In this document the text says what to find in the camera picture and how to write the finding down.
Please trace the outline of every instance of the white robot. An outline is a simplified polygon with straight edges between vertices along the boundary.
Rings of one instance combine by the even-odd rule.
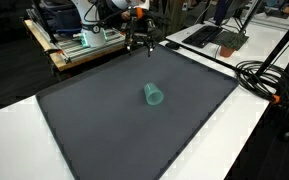
[[[100,26],[100,19],[96,7],[97,0],[71,0],[81,17],[83,45],[99,47],[106,43],[104,29]],[[129,7],[149,9],[149,0],[106,0],[107,5],[112,9],[126,10]]]

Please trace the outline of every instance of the monitor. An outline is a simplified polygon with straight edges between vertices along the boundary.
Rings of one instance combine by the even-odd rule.
[[[219,0],[214,15],[215,24],[220,26],[224,19],[234,16],[235,12],[248,4],[249,0]]]

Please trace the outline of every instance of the gray mat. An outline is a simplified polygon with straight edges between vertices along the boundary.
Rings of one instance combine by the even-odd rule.
[[[146,104],[155,83],[165,99]],[[162,46],[146,48],[37,94],[76,179],[158,179],[238,85]]]

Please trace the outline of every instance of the green cup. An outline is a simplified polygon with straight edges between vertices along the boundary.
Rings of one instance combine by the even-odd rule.
[[[158,105],[160,104],[164,99],[164,94],[161,90],[159,90],[155,84],[148,83],[144,86],[144,92],[146,97],[146,102],[149,105]]]

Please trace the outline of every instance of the wooden table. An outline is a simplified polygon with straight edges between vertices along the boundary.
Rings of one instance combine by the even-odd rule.
[[[48,50],[48,49],[53,49],[52,45],[50,42],[48,42],[48,40],[43,36],[42,32],[39,31],[39,29],[37,29],[34,25],[33,25],[33,21],[32,20],[25,20],[24,21],[27,29],[29,30],[30,33],[32,33],[32,35],[36,38],[36,40],[39,42],[39,44],[43,47],[44,50]],[[110,49],[107,49],[105,51],[101,51],[101,52],[95,52],[90,54],[89,56],[78,60],[78,61],[72,61],[69,63],[66,63],[64,61],[64,59],[56,53],[50,54],[50,59],[51,59],[51,63],[54,64],[54,66],[58,69],[58,71],[64,71],[67,69],[70,69],[72,67],[78,66],[80,64],[83,64],[85,62],[97,59],[99,57],[102,57],[104,55],[110,54],[112,52],[118,51],[123,49],[125,46],[124,44],[119,44],[116,46],[113,46]]]

